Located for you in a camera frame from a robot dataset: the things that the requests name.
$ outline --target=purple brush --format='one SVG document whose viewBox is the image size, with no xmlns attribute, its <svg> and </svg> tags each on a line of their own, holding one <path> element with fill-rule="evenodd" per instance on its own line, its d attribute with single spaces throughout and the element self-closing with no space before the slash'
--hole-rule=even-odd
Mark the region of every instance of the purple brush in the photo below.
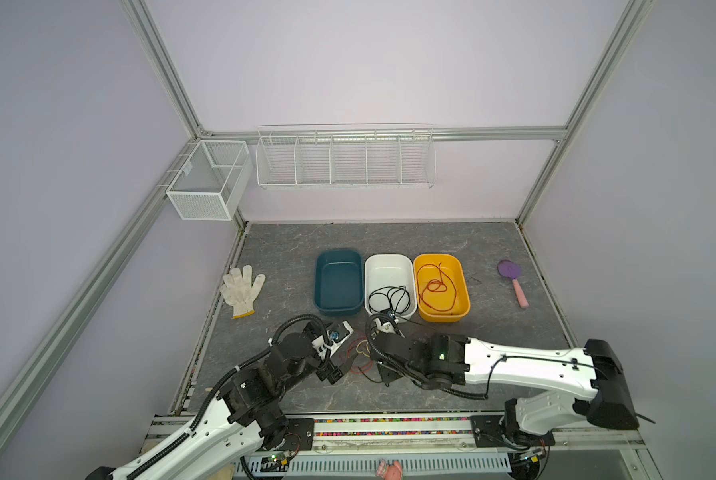
<svg viewBox="0 0 716 480">
<path fill-rule="evenodd" d="M 512 286 L 515 288 L 517 302 L 520 303 L 521 308 L 527 308 L 528 300 L 526 300 L 521 284 L 517 283 L 517 277 L 521 275 L 521 268 L 516 263 L 510 262 L 509 260 L 502 260 L 499 264 L 497 264 L 497 270 L 499 270 L 500 275 L 512 279 Z"/>
</svg>

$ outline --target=white wall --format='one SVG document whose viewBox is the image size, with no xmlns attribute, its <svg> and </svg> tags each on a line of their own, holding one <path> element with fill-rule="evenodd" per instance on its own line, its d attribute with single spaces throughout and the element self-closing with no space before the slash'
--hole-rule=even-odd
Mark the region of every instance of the white wall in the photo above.
<svg viewBox="0 0 716 480">
<path fill-rule="evenodd" d="M 208 130 L 565 124 L 626 0 L 149 1 Z M 262 190 L 249 220 L 515 217 L 549 141 L 439 143 L 431 190 Z"/>
<path fill-rule="evenodd" d="M 247 220 L 515 218 L 552 150 L 551 140 L 438 142 L 432 188 L 264 190 L 253 176 Z"/>
<path fill-rule="evenodd" d="M 168 413 L 234 239 L 166 205 L 0 460 L 0 480 L 78 480 L 137 456 Z"/>
<path fill-rule="evenodd" d="M 152 0 L 203 126 L 566 123 L 626 0 Z"/>
<path fill-rule="evenodd" d="M 0 396 L 186 140 L 118 2 L 0 1 Z M 84 478 L 165 412 L 232 237 L 175 218 L 167 206 L 0 478 Z"/>
<path fill-rule="evenodd" d="M 656 5 L 527 233 L 664 478 L 716 478 L 716 0 Z"/>
</svg>

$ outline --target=white wire basket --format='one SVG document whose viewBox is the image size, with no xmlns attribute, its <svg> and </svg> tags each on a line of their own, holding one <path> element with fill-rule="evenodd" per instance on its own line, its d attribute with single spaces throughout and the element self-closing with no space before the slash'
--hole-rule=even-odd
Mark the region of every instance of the white wire basket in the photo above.
<svg viewBox="0 0 716 480">
<path fill-rule="evenodd" d="M 432 187 L 432 130 L 263 135 L 257 181 L 263 188 Z"/>
<path fill-rule="evenodd" d="M 252 170 L 245 141 L 199 140 L 166 195 L 185 220 L 232 220 Z"/>
</svg>

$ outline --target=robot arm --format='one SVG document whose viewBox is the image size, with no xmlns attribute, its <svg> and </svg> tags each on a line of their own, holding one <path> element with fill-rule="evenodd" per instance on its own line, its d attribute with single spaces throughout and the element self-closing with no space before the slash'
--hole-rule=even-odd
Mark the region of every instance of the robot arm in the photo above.
<svg viewBox="0 0 716 480">
<path fill-rule="evenodd" d="M 279 341 L 284 330 L 302 321 L 308 322 L 303 332 Z M 604 428 L 638 428 L 621 364 L 602 340 L 569 350 L 501 346 L 442 333 L 420 342 L 403 337 L 394 320 L 382 313 L 369 318 L 366 332 L 387 386 L 405 376 L 421 389 L 442 389 L 474 400 L 486 399 L 492 382 L 546 389 L 505 403 L 497 435 L 518 446 L 537 445 L 552 428 L 584 419 Z M 183 429 L 127 465 L 101 467 L 86 480 L 205 478 L 260 448 L 279 449 L 288 423 L 279 400 L 311 373 L 337 382 L 354 357 L 341 366 L 331 357 L 352 333 L 347 322 L 326 328 L 311 315 L 285 322 L 269 349 L 219 380 Z M 485 392 L 451 388 L 466 384 L 485 384 Z"/>
<path fill-rule="evenodd" d="M 444 333 L 420 342 L 404 338 L 387 315 L 373 315 L 367 328 L 373 322 L 377 328 L 369 345 L 386 385 L 407 376 L 422 389 L 471 399 L 488 398 L 492 382 L 545 389 L 506 401 L 501 434 L 514 444 L 533 445 L 552 428 L 583 420 L 618 430 L 639 426 L 622 365 L 602 340 L 567 350 L 502 346 Z M 451 388 L 482 383 L 483 393 Z"/>
</svg>

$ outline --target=plastic basin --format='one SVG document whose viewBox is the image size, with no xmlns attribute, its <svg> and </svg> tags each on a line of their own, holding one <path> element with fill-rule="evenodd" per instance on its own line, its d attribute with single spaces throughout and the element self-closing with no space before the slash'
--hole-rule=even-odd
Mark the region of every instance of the plastic basin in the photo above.
<svg viewBox="0 0 716 480">
<path fill-rule="evenodd" d="M 458 322 L 470 312 L 470 296 L 467 293 L 465 273 L 455 256 L 447 254 L 417 256 L 414 259 L 414 277 L 421 318 L 428 322 Z M 435 284 L 435 281 L 441 281 L 441 278 L 446 291 L 442 291 L 443 288 Z M 430 289 L 425 291 L 425 286 L 431 280 L 433 283 Z"/>
<path fill-rule="evenodd" d="M 411 315 L 416 312 L 417 301 L 416 283 L 414 282 L 414 265 L 411 263 L 411 259 L 406 255 L 371 255 L 365 261 L 363 277 L 365 279 L 363 306 L 369 315 L 381 312 L 390 307 L 387 297 L 381 293 L 388 294 L 392 300 L 392 305 L 397 306 L 400 310 L 404 309 L 407 304 L 409 305 L 409 308 L 404 313 L 398 313 L 400 317 L 399 320 L 409 319 Z M 404 286 L 409 292 L 408 297 L 400 292 L 400 290 L 386 288 L 391 286 Z M 372 292 L 377 290 L 381 293 L 372 296 Z"/>
<path fill-rule="evenodd" d="M 354 250 L 327 250 L 315 262 L 315 307 L 327 316 L 354 315 L 363 306 L 363 259 Z"/>
</svg>

